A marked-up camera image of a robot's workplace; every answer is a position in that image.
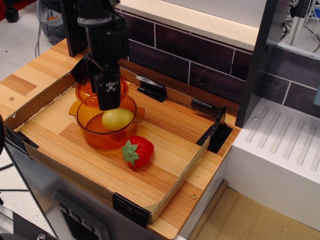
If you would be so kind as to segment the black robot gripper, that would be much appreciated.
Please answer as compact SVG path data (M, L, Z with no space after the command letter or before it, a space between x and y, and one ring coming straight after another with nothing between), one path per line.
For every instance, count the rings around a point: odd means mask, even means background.
M129 55L128 22L119 12L82 12L77 23L85 28L88 53L84 59L99 109L116 109L121 104L118 61Z

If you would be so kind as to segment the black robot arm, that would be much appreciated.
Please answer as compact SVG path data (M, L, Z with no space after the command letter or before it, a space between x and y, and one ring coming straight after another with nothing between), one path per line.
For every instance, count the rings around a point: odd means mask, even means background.
M102 111L121 104L120 66L129 56L128 23L115 11L117 0L78 0L77 23L85 29L88 52L84 54L92 92Z

